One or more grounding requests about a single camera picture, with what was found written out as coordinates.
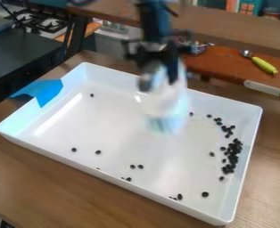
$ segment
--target black wire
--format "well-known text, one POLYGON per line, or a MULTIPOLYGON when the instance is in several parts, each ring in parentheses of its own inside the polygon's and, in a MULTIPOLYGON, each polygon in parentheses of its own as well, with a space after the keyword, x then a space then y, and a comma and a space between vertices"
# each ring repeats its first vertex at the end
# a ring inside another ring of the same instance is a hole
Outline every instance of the black wire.
POLYGON ((178 17, 178 13, 176 13, 175 11, 171 10, 165 3, 161 3, 161 5, 163 6, 163 8, 169 12, 170 14, 172 14, 174 17, 178 17))
POLYGON ((21 25, 21 27, 25 30, 25 28, 24 28, 22 22, 21 22, 20 20, 18 20, 17 17, 16 17, 11 11, 9 11, 9 9, 6 8, 5 5, 2 4, 1 2, 0 2, 0 7, 2 7, 7 13, 10 14, 10 16, 13 18, 13 20, 15 21, 15 23, 16 23, 17 25, 21 25))
POLYGON ((67 52, 68 42, 69 42, 69 39, 70 39, 70 33, 71 33, 71 30, 72 30, 73 24, 74 24, 74 15, 69 15, 68 27, 67 27, 66 35, 65 35, 65 38, 64 38, 64 42, 62 44, 60 63, 65 61, 65 56, 66 56, 66 52, 67 52))

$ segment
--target wooden table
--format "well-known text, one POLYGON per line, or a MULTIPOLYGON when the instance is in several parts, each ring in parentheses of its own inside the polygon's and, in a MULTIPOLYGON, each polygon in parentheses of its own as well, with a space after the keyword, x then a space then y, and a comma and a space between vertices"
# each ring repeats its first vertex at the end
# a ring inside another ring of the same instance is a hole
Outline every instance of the wooden table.
POLYGON ((254 53, 254 56, 269 62, 279 72, 275 76, 270 75, 250 59, 242 57, 240 50, 224 46, 210 46, 206 53, 199 56, 186 55, 184 60, 191 72, 242 86, 259 83, 269 86, 269 92, 280 95, 280 58, 262 53, 254 53))
MULTIPOLYGON (((85 6, 71 5, 68 10, 139 27, 139 18, 132 2, 102 0, 85 6)), ((191 29, 197 40, 280 57, 280 20, 203 7, 187 7, 180 12, 178 4, 170 3, 169 6, 179 12, 177 18, 172 18, 173 28, 191 29)))
MULTIPOLYGON (((137 71, 125 61, 82 52, 47 73, 59 78, 82 61, 137 71)), ((280 228, 280 102, 190 80, 192 88, 264 109, 236 219, 229 228, 280 228)), ((0 103, 0 121, 18 109, 0 103)), ((21 148, 0 136, 0 216, 31 228, 211 228, 133 192, 21 148)))

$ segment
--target black bean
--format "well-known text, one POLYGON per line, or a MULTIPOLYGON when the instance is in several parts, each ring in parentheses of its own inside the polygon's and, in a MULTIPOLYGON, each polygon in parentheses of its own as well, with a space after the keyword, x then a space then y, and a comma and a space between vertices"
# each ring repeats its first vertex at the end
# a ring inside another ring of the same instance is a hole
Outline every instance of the black bean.
POLYGON ((204 198, 207 198, 207 197, 209 196, 209 194, 208 194, 206 191, 204 191, 204 192, 202 193, 202 196, 203 196, 204 198))
POLYGON ((223 130, 223 132, 228 132, 229 129, 226 126, 222 126, 221 129, 223 130))
POLYGON ((178 194, 178 195, 177 195, 177 198, 178 198, 179 200, 182 200, 182 199, 183 199, 182 194, 178 194))
POLYGON ((221 169, 222 169, 222 171, 223 171, 223 173, 224 173, 225 175, 228 174, 228 169, 227 169, 226 167, 222 167, 221 169))
POLYGON ((230 149, 235 149, 236 148, 236 145, 235 144, 233 144, 233 143, 229 143, 229 147, 230 147, 230 149))

